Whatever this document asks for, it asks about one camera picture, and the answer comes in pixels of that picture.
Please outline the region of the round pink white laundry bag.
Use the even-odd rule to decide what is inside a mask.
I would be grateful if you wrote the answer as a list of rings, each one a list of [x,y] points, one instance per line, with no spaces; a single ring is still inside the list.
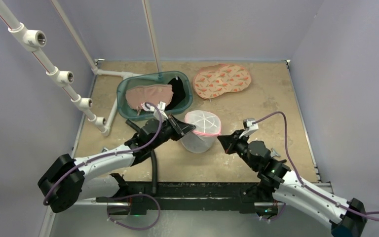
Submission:
[[[194,110],[185,115],[185,123],[195,125],[195,129],[180,141],[189,152],[200,154],[208,151],[221,134],[221,120],[214,113]]]

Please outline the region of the pink bra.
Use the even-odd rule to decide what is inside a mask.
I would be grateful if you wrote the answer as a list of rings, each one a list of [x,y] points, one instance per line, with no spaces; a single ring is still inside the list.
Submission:
[[[158,105],[163,102],[165,106],[169,105],[173,97],[172,85],[155,84],[147,86],[136,86],[126,91],[125,98],[130,108],[137,111],[137,115],[141,111],[145,111],[145,102]]]

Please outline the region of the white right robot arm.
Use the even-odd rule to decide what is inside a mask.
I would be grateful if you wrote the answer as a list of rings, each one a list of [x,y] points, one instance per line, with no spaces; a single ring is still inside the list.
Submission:
[[[248,141],[237,130],[231,135],[220,135],[218,140],[226,154],[237,154],[260,179],[257,194],[260,199],[272,198],[284,202],[328,227],[334,237],[359,237],[367,218],[363,203],[347,200],[297,176],[289,166],[271,157],[263,141]]]

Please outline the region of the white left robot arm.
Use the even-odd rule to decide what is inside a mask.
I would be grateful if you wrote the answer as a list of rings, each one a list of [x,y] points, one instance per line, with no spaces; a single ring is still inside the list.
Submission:
[[[106,152],[81,158],[63,154],[38,181],[43,204],[59,213],[87,198],[106,197],[121,202],[127,197],[126,182],[113,171],[144,162],[157,147],[168,140],[178,141],[195,128],[169,115],[163,122],[148,120],[124,144]]]

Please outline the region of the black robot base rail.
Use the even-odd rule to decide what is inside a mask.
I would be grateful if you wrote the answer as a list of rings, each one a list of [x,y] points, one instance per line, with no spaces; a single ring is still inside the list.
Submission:
[[[159,206],[161,210],[237,211],[270,218],[283,209],[267,189],[252,182],[159,182],[153,193],[151,182],[130,181],[114,197],[97,197],[96,201],[124,203],[132,215],[144,215]]]

